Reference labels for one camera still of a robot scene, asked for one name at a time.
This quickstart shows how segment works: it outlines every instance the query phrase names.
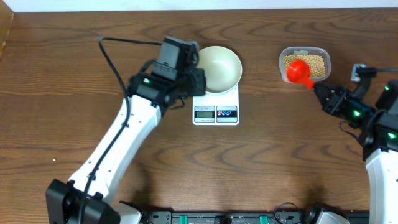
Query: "plastic container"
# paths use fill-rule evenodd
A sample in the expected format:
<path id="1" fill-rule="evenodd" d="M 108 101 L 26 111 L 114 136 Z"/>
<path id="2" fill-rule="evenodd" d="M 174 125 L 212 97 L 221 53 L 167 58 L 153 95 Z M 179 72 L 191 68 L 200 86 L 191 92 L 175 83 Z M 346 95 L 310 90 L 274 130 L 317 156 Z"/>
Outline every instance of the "plastic container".
<path id="1" fill-rule="evenodd" d="M 325 68 L 326 68 L 326 74 L 322 77 L 310 77 L 311 80 L 318 82 L 325 80 L 329 77 L 330 72 L 331 72 L 331 65 L 330 65 L 330 57 L 329 54 L 326 50 L 323 50 L 322 48 L 319 47 L 288 47 L 279 56 L 279 70 L 280 74 L 282 75 L 282 79 L 285 82 L 290 83 L 287 80 L 286 76 L 286 70 L 284 68 L 284 57 L 288 55 L 319 55 L 322 57 L 324 63 L 325 63 Z"/>

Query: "soybean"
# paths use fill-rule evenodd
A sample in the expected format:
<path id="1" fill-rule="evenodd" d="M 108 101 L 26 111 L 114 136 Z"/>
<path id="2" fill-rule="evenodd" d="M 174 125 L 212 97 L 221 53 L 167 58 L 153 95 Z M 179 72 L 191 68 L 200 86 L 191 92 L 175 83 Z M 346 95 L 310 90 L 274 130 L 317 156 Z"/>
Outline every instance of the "soybean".
<path id="1" fill-rule="evenodd" d="M 288 55 L 284 57 L 284 68 L 287 70 L 287 67 L 295 60 L 301 59 L 304 60 L 309 66 L 311 70 L 312 77 L 322 77 L 326 75 L 325 61 L 319 55 Z"/>

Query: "white scale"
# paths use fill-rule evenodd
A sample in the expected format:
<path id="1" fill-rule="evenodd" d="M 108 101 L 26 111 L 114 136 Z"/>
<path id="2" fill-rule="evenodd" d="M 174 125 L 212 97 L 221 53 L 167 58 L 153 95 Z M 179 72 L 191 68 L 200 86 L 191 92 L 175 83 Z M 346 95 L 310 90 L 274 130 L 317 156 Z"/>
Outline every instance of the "white scale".
<path id="1" fill-rule="evenodd" d="M 211 46 L 199 51 L 198 68 L 206 75 L 204 96 L 194 96 L 194 125 L 235 126 L 239 124 L 239 87 L 242 63 L 230 49 Z"/>
<path id="2" fill-rule="evenodd" d="M 192 122 L 194 125 L 238 125 L 238 84 L 222 94 L 206 92 L 204 96 L 194 96 L 192 112 Z"/>

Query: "red scoop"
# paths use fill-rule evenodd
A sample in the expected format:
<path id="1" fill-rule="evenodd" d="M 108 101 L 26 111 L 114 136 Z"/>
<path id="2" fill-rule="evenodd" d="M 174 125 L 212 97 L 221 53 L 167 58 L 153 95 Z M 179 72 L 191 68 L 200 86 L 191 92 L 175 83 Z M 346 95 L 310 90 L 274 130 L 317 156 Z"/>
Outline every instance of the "red scoop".
<path id="1" fill-rule="evenodd" d="M 310 79 L 311 71 L 308 64 L 303 60 L 295 60 L 286 71 L 288 81 L 296 84 L 304 84 L 308 89 L 312 90 L 314 82 Z"/>

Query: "digital kitchen scale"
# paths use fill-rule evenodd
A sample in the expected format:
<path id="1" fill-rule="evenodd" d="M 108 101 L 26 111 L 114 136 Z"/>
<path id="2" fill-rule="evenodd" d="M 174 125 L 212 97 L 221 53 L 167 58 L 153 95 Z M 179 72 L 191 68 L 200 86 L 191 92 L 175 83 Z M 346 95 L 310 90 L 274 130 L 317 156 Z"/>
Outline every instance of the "digital kitchen scale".
<path id="1" fill-rule="evenodd" d="M 192 112 L 194 125 L 238 125 L 238 84 L 224 93 L 206 92 L 204 96 L 194 96 Z"/>

